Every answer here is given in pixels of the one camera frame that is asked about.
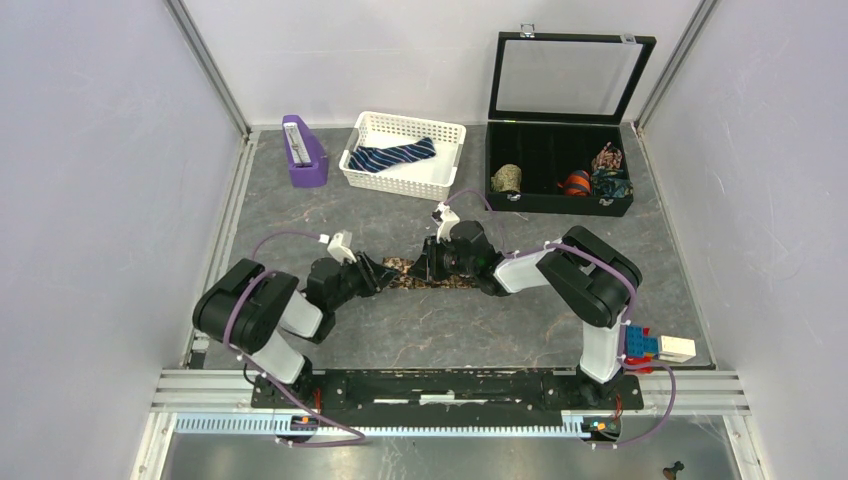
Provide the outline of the brown floral tie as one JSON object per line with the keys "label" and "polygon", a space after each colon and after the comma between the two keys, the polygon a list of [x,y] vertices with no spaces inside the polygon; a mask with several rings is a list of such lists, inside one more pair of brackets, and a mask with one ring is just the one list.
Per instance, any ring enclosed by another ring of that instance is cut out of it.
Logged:
{"label": "brown floral tie", "polygon": [[390,289],[419,290],[419,289],[475,289],[471,278],[451,275],[445,280],[421,280],[409,274],[414,261],[401,257],[384,257],[382,265],[395,269],[399,274],[389,283]]}

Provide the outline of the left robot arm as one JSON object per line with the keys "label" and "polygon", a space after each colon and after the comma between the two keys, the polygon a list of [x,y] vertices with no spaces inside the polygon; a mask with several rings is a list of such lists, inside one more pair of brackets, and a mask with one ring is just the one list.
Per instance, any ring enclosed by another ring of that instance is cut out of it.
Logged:
{"label": "left robot arm", "polygon": [[335,327],[341,306],[382,292],[399,275],[362,252],[352,261],[323,257],[312,263],[300,290],[297,277],[242,259],[201,296],[192,322],[274,377],[275,392],[288,406],[302,407],[314,394],[314,381],[305,374],[311,361],[284,334],[321,343]]}

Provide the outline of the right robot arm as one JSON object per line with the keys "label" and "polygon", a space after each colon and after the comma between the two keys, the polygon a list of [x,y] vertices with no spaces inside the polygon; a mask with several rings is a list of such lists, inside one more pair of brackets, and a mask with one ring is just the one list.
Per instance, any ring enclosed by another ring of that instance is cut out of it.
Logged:
{"label": "right robot arm", "polygon": [[442,239],[425,239],[408,275],[427,283],[458,276],[490,296],[550,287],[583,323],[577,382],[580,400],[602,408],[618,393],[622,323],[642,282],[639,268],[589,229],[571,227],[560,239],[528,251],[502,253],[482,224],[461,221]]}

